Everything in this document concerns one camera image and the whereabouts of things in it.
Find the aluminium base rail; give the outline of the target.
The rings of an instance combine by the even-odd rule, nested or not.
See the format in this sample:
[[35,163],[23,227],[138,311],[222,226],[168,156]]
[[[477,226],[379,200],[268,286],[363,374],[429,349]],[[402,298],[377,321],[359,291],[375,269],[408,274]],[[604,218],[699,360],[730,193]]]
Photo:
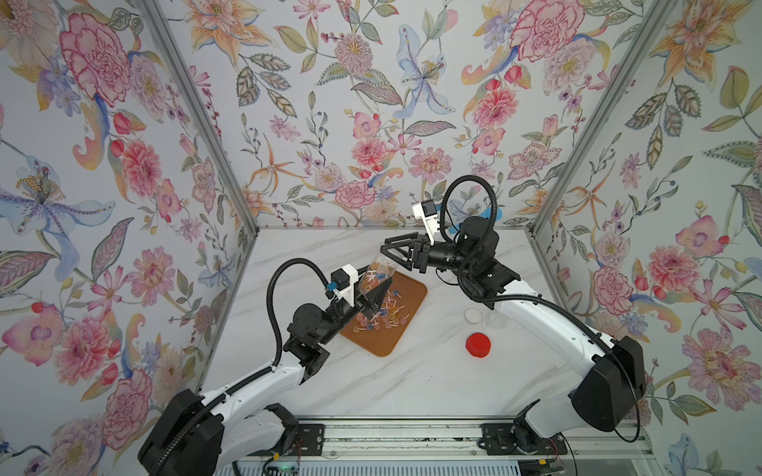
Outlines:
[[477,418],[302,418],[325,425],[321,456],[243,456],[212,475],[659,475],[646,438],[563,432],[568,453],[489,456]]

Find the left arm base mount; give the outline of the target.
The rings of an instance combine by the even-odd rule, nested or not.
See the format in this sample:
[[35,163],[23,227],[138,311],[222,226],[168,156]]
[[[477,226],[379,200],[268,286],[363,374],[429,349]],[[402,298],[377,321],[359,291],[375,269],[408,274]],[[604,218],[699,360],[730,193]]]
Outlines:
[[254,438],[246,446],[246,456],[321,456],[325,444],[324,424],[300,422],[281,404],[267,406],[244,421]]

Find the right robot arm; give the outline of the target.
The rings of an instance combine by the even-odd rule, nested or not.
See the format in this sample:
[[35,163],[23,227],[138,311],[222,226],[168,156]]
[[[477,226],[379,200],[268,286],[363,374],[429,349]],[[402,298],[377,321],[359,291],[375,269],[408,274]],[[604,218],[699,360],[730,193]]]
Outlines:
[[469,299],[517,321],[577,373],[571,389],[537,398],[514,418],[516,440],[551,438],[584,426],[616,432],[628,414],[638,411],[646,391],[641,345],[597,331],[545,299],[498,261],[498,242],[488,219],[472,217],[452,239],[410,233],[385,240],[380,252],[409,271],[451,271]]

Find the brown wooden tray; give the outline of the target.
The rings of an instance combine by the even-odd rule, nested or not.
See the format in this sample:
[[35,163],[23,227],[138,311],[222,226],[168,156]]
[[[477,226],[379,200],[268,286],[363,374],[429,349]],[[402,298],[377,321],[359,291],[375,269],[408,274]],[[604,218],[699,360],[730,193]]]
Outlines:
[[395,274],[380,311],[373,319],[359,313],[341,331],[341,336],[376,357],[387,357],[427,295],[428,288],[423,283]]

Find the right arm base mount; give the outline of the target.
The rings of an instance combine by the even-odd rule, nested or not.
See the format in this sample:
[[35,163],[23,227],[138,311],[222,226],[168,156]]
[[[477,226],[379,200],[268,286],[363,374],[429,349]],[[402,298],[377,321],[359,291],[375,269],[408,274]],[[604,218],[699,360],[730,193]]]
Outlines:
[[535,400],[511,422],[488,422],[480,426],[481,438],[477,447],[489,456],[554,456],[565,455],[567,448],[559,447],[564,442],[561,434],[550,438],[541,438],[526,422],[529,410],[532,410],[540,400]]

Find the white jar lid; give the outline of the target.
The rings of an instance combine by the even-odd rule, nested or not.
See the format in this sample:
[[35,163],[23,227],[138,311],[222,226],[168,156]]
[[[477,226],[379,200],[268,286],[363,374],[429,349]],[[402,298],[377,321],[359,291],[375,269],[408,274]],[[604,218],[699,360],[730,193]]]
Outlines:
[[473,307],[470,307],[469,309],[466,309],[464,312],[464,319],[472,325],[477,325],[482,322],[483,314],[479,309],[474,309]]

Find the clear patterned lid jar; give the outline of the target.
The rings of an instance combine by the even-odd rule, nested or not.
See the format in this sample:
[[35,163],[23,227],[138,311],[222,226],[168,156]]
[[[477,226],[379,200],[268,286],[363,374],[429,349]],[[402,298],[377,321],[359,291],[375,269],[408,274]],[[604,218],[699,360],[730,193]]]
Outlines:
[[363,275],[363,286],[369,290],[376,288],[391,279],[397,267],[398,264],[394,260],[383,254],[378,255]]

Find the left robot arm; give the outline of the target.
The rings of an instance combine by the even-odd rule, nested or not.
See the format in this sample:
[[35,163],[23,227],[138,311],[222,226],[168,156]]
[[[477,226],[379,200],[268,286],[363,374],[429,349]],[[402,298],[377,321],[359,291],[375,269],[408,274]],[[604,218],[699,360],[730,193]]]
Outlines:
[[296,440],[298,420],[279,399],[321,370],[329,358],[325,345],[359,313],[378,313],[391,278],[354,301],[320,309],[298,307],[288,327],[281,359],[237,381],[196,395],[184,390],[172,398],[138,452],[150,475],[212,475],[224,466],[257,453],[287,450]]

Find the pile of lollipop candies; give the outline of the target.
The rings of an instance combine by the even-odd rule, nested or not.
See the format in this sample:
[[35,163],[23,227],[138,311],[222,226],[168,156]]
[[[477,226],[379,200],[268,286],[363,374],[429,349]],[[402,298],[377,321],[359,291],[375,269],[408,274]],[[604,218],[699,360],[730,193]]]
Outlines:
[[392,291],[387,294],[381,311],[370,319],[365,315],[359,315],[355,319],[352,331],[360,333],[393,329],[407,324],[412,317],[412,307],[403,303],[402,296],[398,291]]

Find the red jar lid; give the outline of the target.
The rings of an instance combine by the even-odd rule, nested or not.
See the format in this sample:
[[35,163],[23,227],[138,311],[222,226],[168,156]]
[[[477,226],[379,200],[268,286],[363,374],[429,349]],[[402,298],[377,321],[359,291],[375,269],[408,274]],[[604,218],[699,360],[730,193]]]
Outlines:
[[473,357],[484,358],[492,349],[491,340],[481,332],[472,333],[466,339],[466,351]]

